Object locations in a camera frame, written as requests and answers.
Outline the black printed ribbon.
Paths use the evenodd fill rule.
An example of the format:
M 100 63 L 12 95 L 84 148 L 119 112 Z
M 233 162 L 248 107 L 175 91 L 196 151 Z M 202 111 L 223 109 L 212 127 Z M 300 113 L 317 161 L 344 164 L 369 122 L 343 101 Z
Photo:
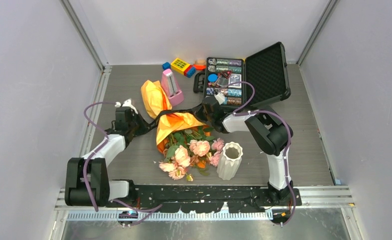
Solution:
M 178 117 L 179 114 L 190 114 L 191 117 L 196 120 L 197 124 L 201 124 L 204 125 L 204 123 L 200 122 L 197 118 L 196 118 L 196 113 L 198 110 L 201 109 L 201 105 L 197 105 L 193 108 L 188 108 L 188 109 L 167 109 L 167 110 L 162 110 L 156 117 L 155 119 L 149 123 L 147 125 L 147 130 L 151 131 L 153 129 L 155 129 L 156 127 L 158 127 L 160 119 L 162 116 L 172 116 L 172 117 Z

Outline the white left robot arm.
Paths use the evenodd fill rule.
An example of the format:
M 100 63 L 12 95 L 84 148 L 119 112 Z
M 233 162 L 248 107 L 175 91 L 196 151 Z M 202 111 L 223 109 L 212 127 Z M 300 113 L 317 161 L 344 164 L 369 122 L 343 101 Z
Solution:
M 144 120 L 131 99 L 115 104 L 115 120 L 103 130 L 104 138 L 93 150 L 67 163 L 64 200 L 68 206 L 89 206 L 98 210 L 119 200 L 133 206 L 137 193 L 132 180 L 109 180 L 108 166 L 137 137 L 152 126 Z

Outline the orange flower bouquet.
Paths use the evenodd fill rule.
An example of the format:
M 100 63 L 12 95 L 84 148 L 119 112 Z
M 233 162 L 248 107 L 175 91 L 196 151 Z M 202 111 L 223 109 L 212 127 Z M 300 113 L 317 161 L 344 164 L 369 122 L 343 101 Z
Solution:
M 140 90 L 146 112 L 153 119 L 162 110 L 172 109 L 159 81 L 147 80 Z M 156 127 L 156 146 L 164 156 L 159 168 L 173 180 L 192 182 L 191 170 L 208 176 L 209 168 L 218 166 L 224 145 L 223 139 L 213 136 L 207 125 L 196 123 L 188 113 L 164 115 Z

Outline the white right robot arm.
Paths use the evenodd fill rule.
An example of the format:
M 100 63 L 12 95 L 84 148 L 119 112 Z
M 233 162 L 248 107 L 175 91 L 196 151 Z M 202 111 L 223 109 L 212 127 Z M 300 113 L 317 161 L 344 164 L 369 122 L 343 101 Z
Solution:
M 275 205 L 289 198 L 296 203 L 289 174 L 288 151 L 293 132 L 285 120 L 272 108 L 240 112 L 225 112 L 220 106 L 223 96 L 208 96 L 192 114 L 220 133 L 249 132 L 260 150 L 266 154 L 269 167 L 268 195 Z

